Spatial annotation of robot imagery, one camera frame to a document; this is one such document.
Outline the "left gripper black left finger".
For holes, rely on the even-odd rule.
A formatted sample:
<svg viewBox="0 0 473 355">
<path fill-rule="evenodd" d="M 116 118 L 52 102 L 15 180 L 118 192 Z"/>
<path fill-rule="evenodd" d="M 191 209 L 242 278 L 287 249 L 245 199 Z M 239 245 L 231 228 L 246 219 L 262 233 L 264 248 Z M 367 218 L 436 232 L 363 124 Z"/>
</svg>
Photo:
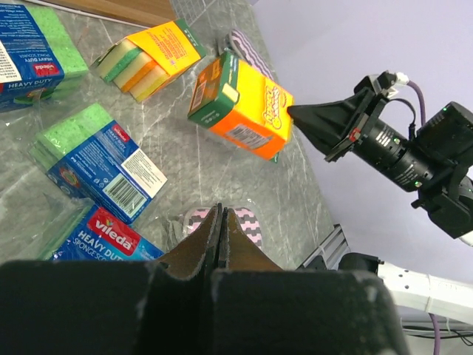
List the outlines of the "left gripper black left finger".
<svg viewBox="0 0 473 355">
<path fill-rule="evenodd" d="M 222 228 L 222 204 L 195 207 L 176 223 L 171 223 L 174 235 L 182 239 L 157 259 L 159 266 L 172 277 L 187 280 L 200 270 L 212 267 L 219 246 Z"/>
</svg>

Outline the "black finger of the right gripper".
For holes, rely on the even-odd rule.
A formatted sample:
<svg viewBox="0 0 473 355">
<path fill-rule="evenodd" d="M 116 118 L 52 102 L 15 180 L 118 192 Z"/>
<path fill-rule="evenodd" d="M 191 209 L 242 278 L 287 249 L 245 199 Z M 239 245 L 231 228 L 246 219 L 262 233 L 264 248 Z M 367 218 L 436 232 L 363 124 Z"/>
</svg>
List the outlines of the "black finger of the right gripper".
<svg viewBox="0 0 473 355">
<path fill-rule="evenodd" d="M 327 155 L 346 136 L 356 110 L 356 104 L 336 101 L 293 105 L 287 108 L 287 113 L 312 145 Z"/>
</svg>

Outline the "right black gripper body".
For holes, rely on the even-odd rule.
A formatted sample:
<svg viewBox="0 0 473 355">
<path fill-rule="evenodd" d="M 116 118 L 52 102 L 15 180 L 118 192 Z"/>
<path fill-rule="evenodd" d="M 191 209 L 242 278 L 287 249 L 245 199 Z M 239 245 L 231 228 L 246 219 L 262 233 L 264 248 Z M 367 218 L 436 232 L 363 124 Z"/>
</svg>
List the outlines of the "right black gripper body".
<svg viewBox="0 0 473 355">
<path fill-rule="evenodd" d="M 451 101 L 420 128 L 411 122 L 403 136 L 380 119 L 395 100 L 376 93 L 378 76 L 365 76 L 354 88 L 362 98 L 346 136 L 326 155 L 332 162 L 353 152 L 405 192 L 450 237 L 472 232 L 472 112 Z"/>
</svg>

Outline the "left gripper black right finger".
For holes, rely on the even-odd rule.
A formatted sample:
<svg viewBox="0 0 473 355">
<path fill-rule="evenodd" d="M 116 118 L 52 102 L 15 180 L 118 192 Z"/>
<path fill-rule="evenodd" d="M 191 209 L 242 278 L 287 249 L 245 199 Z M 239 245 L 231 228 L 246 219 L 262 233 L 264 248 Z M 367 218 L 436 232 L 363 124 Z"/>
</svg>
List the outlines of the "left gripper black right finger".
<svg viewBox="0 0 473 355">
<path fill-rule="evenodd" d="M 248 207 L 228 208 L 220 236 L 220 267 L 232 271 L 282 271 L 262 251 L 262 225 Z"/>
</svg>

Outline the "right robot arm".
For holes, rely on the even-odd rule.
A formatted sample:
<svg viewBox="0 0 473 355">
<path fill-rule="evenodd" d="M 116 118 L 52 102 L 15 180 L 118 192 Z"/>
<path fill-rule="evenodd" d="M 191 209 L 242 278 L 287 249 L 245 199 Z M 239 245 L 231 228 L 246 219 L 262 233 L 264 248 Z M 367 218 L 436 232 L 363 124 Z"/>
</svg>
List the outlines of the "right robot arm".
<svg viewBox="0 0 473 355">
<path fill-rule="evenodd" d="M 412 108 L 407 133 L 383 120 L 397 89 L 409 87 L 420 105 Z M 350 97 L 288 108 L 295 126 L 335 163 L 353 154 L 393 186 L 412 196 L 409 210 L 424 212 L 431 230 L 472 244 L 472 112 L 455 101 L 426 117 L 420 87 L 401 72 L 363 78 Z M 342 268 L 378 276 L 396 305 L 460 322 L 472 321 L 472 285 L 402 268 L 365 254 L 348 254 Z"/>
</svg>

